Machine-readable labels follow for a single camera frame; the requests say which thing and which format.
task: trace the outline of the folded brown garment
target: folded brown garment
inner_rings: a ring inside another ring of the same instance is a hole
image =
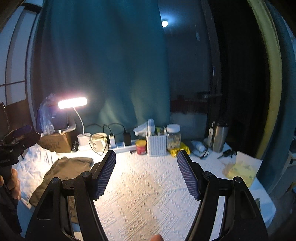
[[[92,158],[74,157],[57,160],[50,170],[45,174],[43,182],[33,192],[30,198],[30,204],[37,206],[42,194],[44,193],[47,185],[54,177],[59,177],[61,180],[68,180],[76,178],[82,172],[90,171],[94,161]],[[69,209],[71,220],[73,223],[78,223],[74,197],[68,197]]]

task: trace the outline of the white power strip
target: white power strip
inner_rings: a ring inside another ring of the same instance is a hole
[[[110,145],[109,145],[109,150],[112,150],[115,153],[121,153],[121,152],[137,150],[136,141],[137,140],[132,140],[131,141],[131,146],[125,146],[124,142],[117,142],[116,143],[116,148],[111,148]]]

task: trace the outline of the thermos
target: thermos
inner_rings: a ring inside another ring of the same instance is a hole
[[[228,133],[228,126],[226,123],[217,123],[214,132],[213,148],[214,152],[220,153],[223,150],[226,136]]]

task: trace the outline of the yellow lid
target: yellow lid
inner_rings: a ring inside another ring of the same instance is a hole
[[[146,145],[147,145],[147,141],[145,141],[145,140],[137,140],[136,141],[136,146],[138,146],[138,147],[143,147]]]

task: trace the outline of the white plastic basket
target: white plastic basket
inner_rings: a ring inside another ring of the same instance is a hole
[[[148,156],[165,156],[167,154],[166,142],[167,135],[146,136],[147,155]]]

